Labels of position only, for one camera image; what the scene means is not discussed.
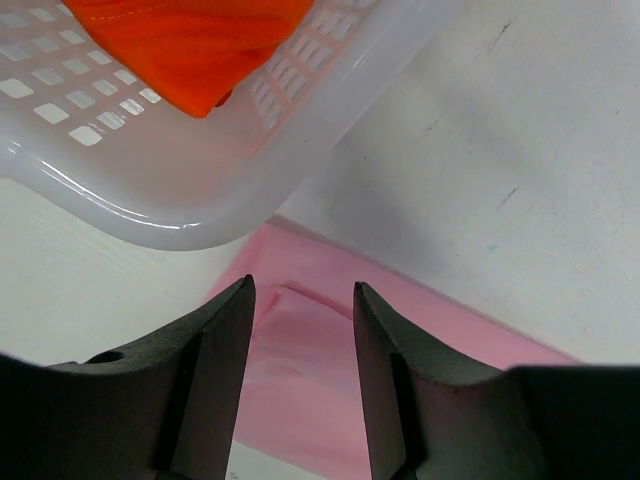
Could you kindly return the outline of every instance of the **pink cloth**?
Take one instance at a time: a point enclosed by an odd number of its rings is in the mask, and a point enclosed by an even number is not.
[[[331,479],[371,478],[352,325],[357,281],[494,367],[576,363],[425,287],[276,227],[248,241],[212,294],[248,273],[257,303],[235,438]]]

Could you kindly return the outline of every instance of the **white surface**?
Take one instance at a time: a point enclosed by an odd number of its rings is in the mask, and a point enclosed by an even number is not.
[[[0,175],[138,245],[237,239],[326,158],[457,5],[316,0],[224,107],[194,119],[102,52],[60,0],[5,0]]]
[[[467,5],[281,214],[586,361],[637,363],[640,2]],[[0,349],[42,362],[186,313],[238,247],[126,245],[8,181],[0,228]]]

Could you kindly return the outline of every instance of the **orange fabric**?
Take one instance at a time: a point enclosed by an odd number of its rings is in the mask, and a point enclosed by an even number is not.
[[[205,117],[286,40],[313,0],[63,0],[159,95]]]

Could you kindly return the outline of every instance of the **scratch mark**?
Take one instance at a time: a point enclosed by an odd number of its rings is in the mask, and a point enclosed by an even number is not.
[[[512,23],[513,23],[513,21],[510,21],[504,27],[502,27],[502,30],[500,30],[500,33],[498,34],[496,39],[491,44],[491,48],[489,48],[489,51],[493,51],[496,48],[496,45],[498,44],[498,42],[502,38],[502,35],[504,35],[504,32],[506,32],[509,29],[509,27],[511,26]]]
[[[520,186],[517,186],[516,188],[514,188],[513,190],[511,190],[511,192],[509,193],[509,195],[507,195],[507,197],[506,197],[502,202],[500,202],[500,205],[498,205],[498,208],[496,208],[496,213],[498,213],[498,212],[500,211],[500,209],[501,209],[502,207],[504,207],[504,204],[505,204],[505,203],[507,203],[511,197],[513,197],[513,194],[514,194],[514,193],[516,193],[516,192],[518,191],[518,189],[519,189],[519,188],[520,188]]]
[[[429,128],[427,128],[425,131],[423,131],[420,135],[418,135],[417,141],[418,142],[422,142],[424,140],[427,139],[427,137],[429,136],[429,134],[433,131],[434,128],[436,128],[438,126],[438,122],[440,120],[436,120],[435,122],[433,122]]]

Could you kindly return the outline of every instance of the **orange cloth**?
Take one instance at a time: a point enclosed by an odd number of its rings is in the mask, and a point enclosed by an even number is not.
[[[63,0],[91,37],[176,107],[205,117],[313,0]]]

